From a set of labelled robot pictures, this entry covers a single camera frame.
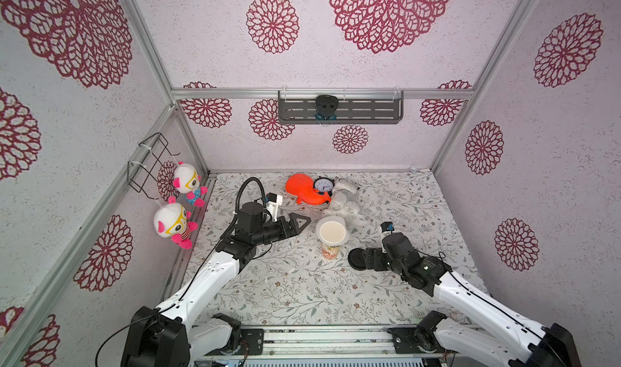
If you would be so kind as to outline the pink white doll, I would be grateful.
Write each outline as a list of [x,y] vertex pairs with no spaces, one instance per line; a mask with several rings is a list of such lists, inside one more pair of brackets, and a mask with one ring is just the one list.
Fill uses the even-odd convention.
[[185,196],[190,205],[205,206],[202,197],[207,194],[208,188],[202,185],[202,177],[193,165],[179,163],[173,173],[173,187]]
[[192,249],[192,239],[190,235],[198,229],[198,224],[189,221],[192,214],[181,205],[176,198],[169,197],[168,203],[162,205],[154,216],[154,228],[158,236],[170,238],[178,247],[189,250]]

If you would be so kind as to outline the grey metal wall shelf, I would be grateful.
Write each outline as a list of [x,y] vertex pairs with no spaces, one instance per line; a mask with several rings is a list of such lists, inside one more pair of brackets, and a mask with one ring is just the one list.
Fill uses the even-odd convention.
[[278,92],[277,114],[281,124],[398,124],[404,118],[404,102],[400,97],[382,99],[338,98],[335,121],[315,119],[315,98],[289,98]]

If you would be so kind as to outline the black object on shelf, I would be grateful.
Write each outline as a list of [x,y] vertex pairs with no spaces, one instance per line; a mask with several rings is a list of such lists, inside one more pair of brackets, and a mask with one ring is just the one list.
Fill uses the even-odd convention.
[[315,98],[315,119],[317,121],[335,121],[339,100],[333,95],[319,95]]

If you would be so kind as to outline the grey white plush toy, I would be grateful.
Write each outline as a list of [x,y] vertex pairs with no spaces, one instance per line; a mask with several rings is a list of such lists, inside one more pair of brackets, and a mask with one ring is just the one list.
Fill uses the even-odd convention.
[[366,226],[370,218],[363,212],[359,203],[359,187],[348,179],[335,181],[328,208],[323,211],[324,217],[340,217],[348,229]]

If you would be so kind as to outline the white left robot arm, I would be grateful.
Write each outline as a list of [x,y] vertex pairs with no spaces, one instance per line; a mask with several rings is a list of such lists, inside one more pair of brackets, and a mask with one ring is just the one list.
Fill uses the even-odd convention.
[[191,366],[215,350],[236,350],[241,341],[238,320],[216,314],[208,323],[194,323],[218,292],[255,258],[260,245],[300,235],[311,218],[297,213],[273,218],[256,202],[236,213],[201,269],[185,286],[154,309],[142,307],[129,325],[123,366]]

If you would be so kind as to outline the black cup lid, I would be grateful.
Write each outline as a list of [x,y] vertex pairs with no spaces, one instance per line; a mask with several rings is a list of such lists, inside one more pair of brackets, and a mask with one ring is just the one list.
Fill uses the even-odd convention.
[[372,261],[368,258],[367,250],[363,248],[351,250],[347,260],[349,266],[357,271],[372,270],[374,268]]

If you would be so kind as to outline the upper pink white doll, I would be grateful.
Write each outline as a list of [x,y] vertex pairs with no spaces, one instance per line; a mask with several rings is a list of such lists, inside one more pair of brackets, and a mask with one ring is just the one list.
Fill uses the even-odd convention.
[[202,197],[207,194],[208,188],[202,185],[202,177],[193,165],[179,163],[173,173],[173,187],[185,196],[190,205],[205,206]]

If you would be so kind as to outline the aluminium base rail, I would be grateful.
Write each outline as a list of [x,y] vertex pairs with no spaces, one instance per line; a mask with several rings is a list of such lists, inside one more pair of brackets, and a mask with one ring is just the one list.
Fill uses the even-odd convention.
[[479,366],[452,351],[424,353],[405,334],[412,325],[249,326],[233,354],[211,352],[196,366]]

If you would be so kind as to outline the orange plastic toy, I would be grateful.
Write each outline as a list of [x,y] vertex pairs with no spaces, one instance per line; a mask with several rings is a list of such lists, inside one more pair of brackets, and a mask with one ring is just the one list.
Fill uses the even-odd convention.
[[301,205],[323,205],[331,200],[327,192],[320,192],[315,189],[314,181],[310,176],[302,173],[292,175],[286,181],[286,192],[296,197],[296,203]]

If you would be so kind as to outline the paper milk tea cup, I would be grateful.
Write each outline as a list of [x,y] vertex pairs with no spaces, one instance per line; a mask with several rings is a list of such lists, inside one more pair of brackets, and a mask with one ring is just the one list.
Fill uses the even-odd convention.
[[327,260],[335,259],[350,237],[344,218],[338,216],[319,220],[315,232],[321,242],[322,255]]

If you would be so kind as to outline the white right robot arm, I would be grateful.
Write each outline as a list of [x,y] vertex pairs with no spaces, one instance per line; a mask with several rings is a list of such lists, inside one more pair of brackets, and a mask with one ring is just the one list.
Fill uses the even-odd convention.
[[440,255],[415,249],[401,233],[388,234],[380,248],[364,250],[368,270],[392,272],[414,289],[458,310],[480,325],[472,330],[432,311],[414,331],[423,352],[461,353],[486,366],[579,366],[572,334],[558,323],[543,324],[504,306],[471,285]]

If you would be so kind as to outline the lower pink white doll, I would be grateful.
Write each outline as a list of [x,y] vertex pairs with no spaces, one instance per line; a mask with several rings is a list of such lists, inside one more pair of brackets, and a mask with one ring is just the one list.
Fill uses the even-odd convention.
[[181,205],[176,198],[169,197],[168,203],[162,205],[154,216],[154,228],[158,236],[170,238],[178,247],[189,250],[192,249],[192,239],[190,235],[198,229],[198,224],[189,221],[192,214]]

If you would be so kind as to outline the small round clock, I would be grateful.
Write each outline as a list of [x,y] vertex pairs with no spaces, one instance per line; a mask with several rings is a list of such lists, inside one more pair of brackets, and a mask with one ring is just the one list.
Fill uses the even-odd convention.
[[327,193],[330,196],[332,195],[334,186],[335,181],[327,177],[319,177],[314,181],[314,189],[317,192]]

